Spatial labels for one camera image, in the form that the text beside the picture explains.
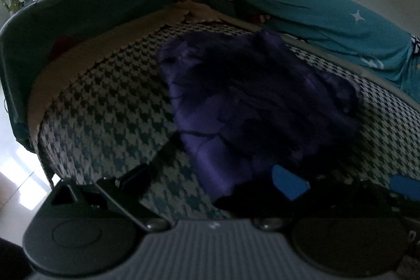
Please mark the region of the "teal padded headboard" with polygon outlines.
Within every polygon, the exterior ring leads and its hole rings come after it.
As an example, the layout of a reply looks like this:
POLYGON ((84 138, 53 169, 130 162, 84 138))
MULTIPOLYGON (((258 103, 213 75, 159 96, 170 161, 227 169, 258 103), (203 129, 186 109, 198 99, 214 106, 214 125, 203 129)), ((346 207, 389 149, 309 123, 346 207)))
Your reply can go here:
POLYGON ((28 101, 36 78, 59 53, 180 0, 38 0, 1 29, 1 85, 12 132, 33 151, 28 101))

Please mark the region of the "houndstooth bed sheet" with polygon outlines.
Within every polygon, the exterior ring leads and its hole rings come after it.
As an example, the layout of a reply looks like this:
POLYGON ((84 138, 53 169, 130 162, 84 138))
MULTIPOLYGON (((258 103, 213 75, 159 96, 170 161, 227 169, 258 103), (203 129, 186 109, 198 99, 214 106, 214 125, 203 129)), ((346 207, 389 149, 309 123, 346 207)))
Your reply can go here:
MULTIPOLYGON (((87 185, 139 171, 133 196, 169 221, 225 219, 211 204, 175 134, 155 55, 185 33, 241 35, 255 26, 222 15, 196 18, 165 8, 125 23, 62 54, 40 74, 28 105, 30 140, 48 175, 87 185)), ((342 174, 388 187, 419 177, 419 105, 388 82, 290 36, 302 60, 354 80, 364 100, 362 163, 342 174)))

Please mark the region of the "dark purple garment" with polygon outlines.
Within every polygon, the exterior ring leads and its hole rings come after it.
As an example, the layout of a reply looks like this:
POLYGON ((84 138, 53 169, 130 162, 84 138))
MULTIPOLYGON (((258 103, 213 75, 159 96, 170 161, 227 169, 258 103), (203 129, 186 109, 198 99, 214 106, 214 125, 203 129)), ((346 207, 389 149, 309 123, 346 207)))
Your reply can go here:
POLYGON ((362 95, 278 35, 192 32, 157 54, 177 130, 211 199, 280 166, 312 181, 355 167, 362 95))

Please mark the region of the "teal star pattern blanket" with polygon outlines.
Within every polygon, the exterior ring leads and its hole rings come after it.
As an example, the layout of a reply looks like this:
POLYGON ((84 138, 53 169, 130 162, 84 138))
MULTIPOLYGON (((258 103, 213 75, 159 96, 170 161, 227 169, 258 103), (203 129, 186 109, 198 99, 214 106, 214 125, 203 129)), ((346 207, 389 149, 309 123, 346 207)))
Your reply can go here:
POLYGON ((371 70, 419 100, 419 37, 350 0, 198 0, 371 70))

